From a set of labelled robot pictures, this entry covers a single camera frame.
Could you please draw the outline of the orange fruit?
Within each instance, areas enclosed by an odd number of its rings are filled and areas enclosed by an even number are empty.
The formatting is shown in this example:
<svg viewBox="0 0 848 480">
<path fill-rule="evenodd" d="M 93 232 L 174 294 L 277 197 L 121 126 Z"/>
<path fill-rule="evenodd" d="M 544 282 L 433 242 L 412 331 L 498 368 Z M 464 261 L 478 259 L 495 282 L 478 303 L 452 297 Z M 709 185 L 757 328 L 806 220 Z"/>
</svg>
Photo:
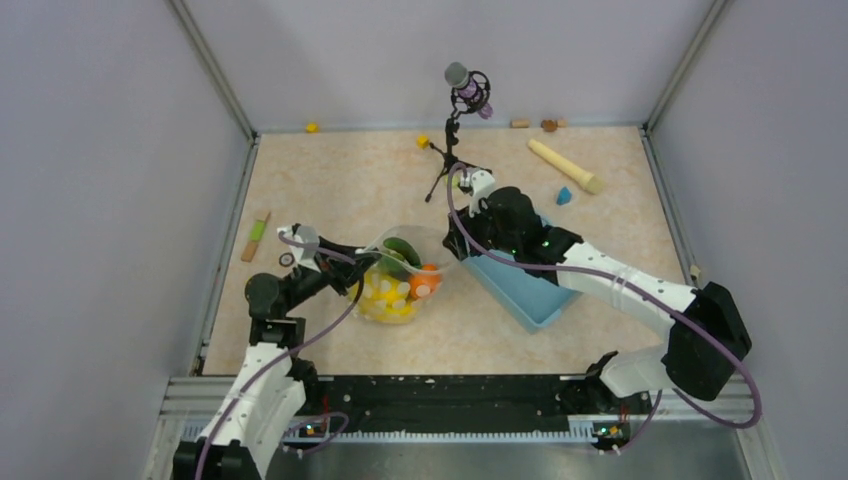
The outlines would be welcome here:
<svg viewBox="0 0 848 480">
<path fill-rule="evenodd" d="M 426 298 L 441 286 L 442 281 L 442 274 L 436 265 L 424 264 L 420 272 L 412 274 L 407 279 L 409 284 L 408 297 L 412 300 Z"/>
</svg>

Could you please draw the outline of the green cucumber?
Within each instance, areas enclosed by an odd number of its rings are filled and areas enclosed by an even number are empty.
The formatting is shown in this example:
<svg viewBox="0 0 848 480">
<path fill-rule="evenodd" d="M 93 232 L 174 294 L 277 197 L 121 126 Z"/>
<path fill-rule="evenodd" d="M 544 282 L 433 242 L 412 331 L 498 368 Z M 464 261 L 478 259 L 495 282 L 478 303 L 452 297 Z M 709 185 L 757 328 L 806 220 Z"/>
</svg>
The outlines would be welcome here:
<svg viewBox="0 0 848 480">
<path fill-rule="evenodd" d="M 422 267 L 421 257 L 414 247 L 406 240 L 399 237 L 387 237 L 382 242 L 383 257 L 378 262 L 380 270 L 398 280 L 405 280 L 410 276 L 406 266 L 413 269 Z"/>
</svg>

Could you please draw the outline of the yellow mango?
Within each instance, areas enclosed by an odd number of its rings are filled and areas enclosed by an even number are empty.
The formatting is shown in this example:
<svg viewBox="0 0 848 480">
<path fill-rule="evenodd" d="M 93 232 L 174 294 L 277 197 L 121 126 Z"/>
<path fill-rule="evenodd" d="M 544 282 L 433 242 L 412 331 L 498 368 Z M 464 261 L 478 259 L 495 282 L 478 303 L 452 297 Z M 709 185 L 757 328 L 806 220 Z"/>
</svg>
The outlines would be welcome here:
<svg viewBox="0 0 848 480">
<path fill-rule="evenodd" d="M 417 315 L 419 303 L 409 282 L 378 271 L 369 271 L 364 280 L 356 311 L 366 320 L 399 325 L 411 322 Z"/>
</svg>

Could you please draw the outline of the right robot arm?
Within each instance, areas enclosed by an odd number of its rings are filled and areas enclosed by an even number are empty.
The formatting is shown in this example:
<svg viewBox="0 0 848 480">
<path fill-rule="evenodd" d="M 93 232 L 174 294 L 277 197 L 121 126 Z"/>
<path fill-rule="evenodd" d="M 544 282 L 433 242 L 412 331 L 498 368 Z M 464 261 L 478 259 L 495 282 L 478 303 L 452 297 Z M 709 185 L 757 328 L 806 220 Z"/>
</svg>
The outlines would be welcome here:
<svg viewBox="0 0 848 480">
<path fill-rule="evenodd" d="M 647 274 L 601 252 L 579 234 L 544 221 L 516 187 L 475 194 L 471 205 L 448 204 L 445 245 L 461 260 L 483 256 L 520 275 L 592 296 L 639 321 L 660 344 L 601 361 L 586 385 L 589 404 L 612 412 L 627 396 L 674 389 L 715 400 L 740 375 L 758 387 L 744 364 L 752 344 L 728 289 L 703 288 Z"/>
</svg>

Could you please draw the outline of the clear dotted zip bag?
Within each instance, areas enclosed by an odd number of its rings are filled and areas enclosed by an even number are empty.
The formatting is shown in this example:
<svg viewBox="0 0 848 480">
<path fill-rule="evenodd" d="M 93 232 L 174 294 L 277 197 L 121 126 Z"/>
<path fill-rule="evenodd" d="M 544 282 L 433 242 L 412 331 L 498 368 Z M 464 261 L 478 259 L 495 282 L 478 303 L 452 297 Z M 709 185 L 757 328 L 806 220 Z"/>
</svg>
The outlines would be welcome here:
<svg viewBox="0 0 848 480">
<path fill-rule="evenodd" d="M 355 253 L 373 264 L 365 271 L 356 315 L 388 325 L 412 322 L 457 264 L 443 245 L 444 237 L 443 231 L 432 227 L 399 225 L 357 248 Z"/>
</svg>

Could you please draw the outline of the blue plastic basket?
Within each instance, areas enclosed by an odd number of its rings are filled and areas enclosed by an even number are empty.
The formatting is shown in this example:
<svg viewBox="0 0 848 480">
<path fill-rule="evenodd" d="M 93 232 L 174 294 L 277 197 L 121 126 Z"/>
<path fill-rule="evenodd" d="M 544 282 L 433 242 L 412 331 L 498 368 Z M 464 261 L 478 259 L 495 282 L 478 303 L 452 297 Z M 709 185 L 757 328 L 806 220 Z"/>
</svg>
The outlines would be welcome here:
<svg viewBox="0 0 848 480">
<path fill-rule="evenodd" d="M 542 271 L 518 268 L 518 263 L 531 260 L 517 240 L 498 232 L 492 220 L 481 214 L 460 218 L 472 238 L 489 251 L 484 255 L 469 246 L 462 265 L 527 333 L 550 326 L 580 297 L 579 292 L 552 283 Z"/>
</svg>

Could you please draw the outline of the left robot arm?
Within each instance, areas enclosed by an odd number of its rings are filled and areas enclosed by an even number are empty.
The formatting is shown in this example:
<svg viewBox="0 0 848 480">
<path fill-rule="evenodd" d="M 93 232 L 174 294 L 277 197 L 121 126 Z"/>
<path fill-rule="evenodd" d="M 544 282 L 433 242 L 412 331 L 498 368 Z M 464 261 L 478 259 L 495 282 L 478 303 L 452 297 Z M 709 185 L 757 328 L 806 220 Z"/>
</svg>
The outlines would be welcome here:
<svg viewBox="0 0 848 480">
<path fill-rule="evenodd" d="M 340 295 L 364 293 L 376 251 L 321 246 L 296 260 L 283 277 L 257 273 L 245 285 L 251 320 L 242 367 L 197 437 L 182 441 L 172 459 L 175 479 L 263 479 L 297 413 L 319 404 L 320 386 L 310 378 L 313 363 L 299 353 L 330 332 L 304 339 L 302 318 L 291 311 L 326 288 Z"/>
</svg>

